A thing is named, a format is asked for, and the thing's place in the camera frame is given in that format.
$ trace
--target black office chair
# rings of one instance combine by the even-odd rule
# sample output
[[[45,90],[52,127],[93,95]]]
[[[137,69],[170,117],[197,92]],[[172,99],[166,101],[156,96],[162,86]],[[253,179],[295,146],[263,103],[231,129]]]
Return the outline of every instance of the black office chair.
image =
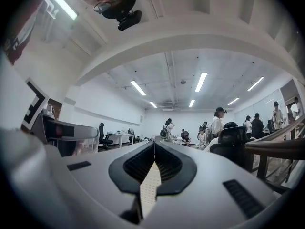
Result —
[[[254,139],[247,139],[245,126],[226,128],[221,131],[218,143],[210,148],[210,152],[221,155],[245,168],[245,143]]]
[[[111,148],[108,148],[108,145],[112,144],[113,141],[112,140],[108,140],[108,138],[110,137],[110,135],[104,135],[104,123],[100,123],[100,139],[99,139],[99,148],[98,148],[98,152],[101,152],[102,150],[110,150]]]
[[[129,145],[131,145],[131,144],[134,144],[135,142],[139,142],[140,141],[140,137],[138,136],[137,138],[135,138],[135,135],[134,135],[134,131],[132,132],[130,129],[128,129],[128,134],[131,134],[131,135],[133,135],[133,143],[132,143],[132,136],[130,136],[129,138],[128,138],[128,140],[129,140]]]

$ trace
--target person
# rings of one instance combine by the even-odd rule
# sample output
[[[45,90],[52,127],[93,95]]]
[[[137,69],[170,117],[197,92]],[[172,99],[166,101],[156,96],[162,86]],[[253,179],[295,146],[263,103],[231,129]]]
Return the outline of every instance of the person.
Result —
[[[185,145],[190,146],[191,141],[188,132],[182,129],[180,136],[182,138],[182,141],[185,143]]]
[[[190,146],[191,139],[189,138],[189,133],[187,131],[184,132],[183,141],[185,145],[187,145],[188,147]]]
[[[17,11],[8,26],[6,35],[3,38],[2,47],[12,65],[21,57],[22,51],[31,38],[35,25],[36,14],[44,0],[27,0],[23,3],[22,9]],[[96,6],[101,3],[108,3],[115,7],[122,0],[83,0],[87,4]]]
[[[167,120],[165,122],[165,125],[163,126],[164,129],[166,129],[167,131],[167,135],[166,135],[166,141],[167,142],[173,142],[173,136],[172,136],[172,129],[175,125],[173,123],[171,123],[169,120]]]
[[[243,126],[247,128],[247,137],[248,139],[251,139],[251,133],[252,133],[252,125],[250,122],[251,117],[247,115],[246,120],[244,121]]]
[[[296,103],[296,107],[297,107],[297,116],[301,117],[304,114],[304,109],[297,97],[295,97],[295,103]]]
[[[272,116],[272,121],[273,121],[273,129],[275,131],[282,129],[282,124],[284,123],[283,119],[283,114],[280,109],[278,109],[278,102],[275,101],[273,103],[274,106],[274,111],[273,111],[273,116]]]
[[[252,121],[252,137],[258,139],[264,136],[263,134],[263,122],[259,119],[259,113],[256,113],[254,120]]]
[[[216,112],[214,113],[214,119],[211,125],[211,132],[213,139],[218,137],[218,135],[224,128],[220,118],[224,118],[224,109],[222,107],[218,107],[216,109]]]
[[[227,128],[231,128],[231,127],[238,127],[238,125],[235,122],[228,122],[224,125],[223,129],[227,129]],[[209,152],[210,148],[213,144],[218,143],[218,137],[214,138],[208,145],[208,147],[206,147],[206,149],[204,150],[205,152]]]
[[[200,130],[198,136],[199,143],[195,144],[195,147],[202,150],[206,148],[206,133],[204,133],[203,129]]]
[[[200,131],[203,130],[203,132],[206,132],[206,125],[202,124],[198,129],[197,139],[199,139]]]
[[[206,133],[208,131],[208,126],[209,125],[208,125],[208,123],[206,121],[202,124],[204,133]]]
[[[291,124],[293,121],[295,121],[294,115],[291,110],[291,105],[288,105],[287,109],[288,109],[288,123]]]
[[[173,127],[174,127],[175,125],[174,125],[174,123],[172,122],[172,119],[169,118],[168,121],[170,122],[170,125],[172,126],[172,129],[173,129]]]

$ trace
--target black slot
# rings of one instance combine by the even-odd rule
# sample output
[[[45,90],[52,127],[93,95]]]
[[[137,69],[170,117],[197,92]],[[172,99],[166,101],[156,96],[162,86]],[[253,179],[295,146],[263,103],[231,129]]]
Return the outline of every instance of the black slot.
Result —
[[[226,181],[223,182],[223,185],[248,219],[257,215],[264,209],[264,207],[238,181]]]
[[[83,161],[83,162],[67,165],[67,167],[68,167],[69,171],[73,171],[73,170],[78,170],[78,169],[81,169],[81,168],[84,168],[84,167],[87,167],[90,165],[91,165],[91,163],[89,163],[88,161]]]

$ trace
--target desk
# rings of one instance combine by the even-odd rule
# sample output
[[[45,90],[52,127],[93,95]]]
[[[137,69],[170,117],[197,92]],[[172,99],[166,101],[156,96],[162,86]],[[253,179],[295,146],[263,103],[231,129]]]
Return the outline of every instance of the desk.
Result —
[[[161,141],[161,140],[162,140],[160,134],[158,134],[158,135],[153,135],[152,138],[153,138],[153,140],[154,140],[155,142],[156,142],[156,141]]]
[[[177,138],[173,138],[173,141],[180,141],[180,145],[182,145],[182,138],[181,137],[177,137]]]
[[[119,134],[117,132],[107,132],[108,135],[117,135],[119,137],[119,148],[122,147],[122,137],[123,136],[132,136],[132,144],[133,144],[133,138],[134,138],[134,135],[133,134],[127,134],[127,133],[124,133],[124,134]]]

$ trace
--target white wall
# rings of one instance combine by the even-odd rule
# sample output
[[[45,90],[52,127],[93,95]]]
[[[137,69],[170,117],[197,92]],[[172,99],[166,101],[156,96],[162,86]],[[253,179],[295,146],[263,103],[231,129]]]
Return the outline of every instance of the white wall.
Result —
[[[14,68],[26,80],[29,77],[52,99],[63,103],[68,88],[82,71],[83,63],[62,45],[41,40],[34,27],[30,42],[15,62]]]
[[[287,72],[283,72],[278,77],[276,77],[274,80],[270,81],[270,83],[268,85],[266,85],[262,90],[258,91],[254,97],[239,104],[233,110],[233,112],[236,113],[240,110],[243,110],[243,109],[261,101],[263,98],[267,97],[271,93],[275,92],[276,90],[278,90],[281,87],[283,87],[284,85],[286,85],[291,79],[292,79],[292,75],[290,75]]]
[[[152,135],[159,135],[160,131],[165,124],[165,121],[171,118],[175,124],[174,129],[172,130],[173,135],[179,135],[182,132],[182,129],[189,132],[189,137],[192,138],[192,144],[197,143],[197,134],[198,128],[204,121],[207,121],[208,124],[212,123],[214,118],[214,113],[205,113],[205,112],[186,112],[186,111],[172,111],[164,112],[161,110],[148,110],[146,111],[145,116],[145,125],[143,128],[143,137],[152,138]],[[233,112],[228,112],[225,114],[222,123],[226,124],[230,121],[235,122],[235,117]]]
[[[279,109],[282,110],[284,117],[287,118],[285,102],[280,88],[286,85],[291,79],[292,76],[289,73],[283,72],[254,97],[237,106],[234,109],[236,123],[242,125],[247,115],[254,118],[254,114],[259,113],[264,126],[267,126],[267,121],[272,118],[274,101],[279,103]]]
[[[119,130],[127,132],[132,128],[136,136],[141,136],[144,115],[144,109],[130,98],[95,78],[82,87],[72,86],[68,90],[59,120],[97,128],[103,122],[104,133]]]
[[[20,129],[36,94],[0,53],[0,128]]]

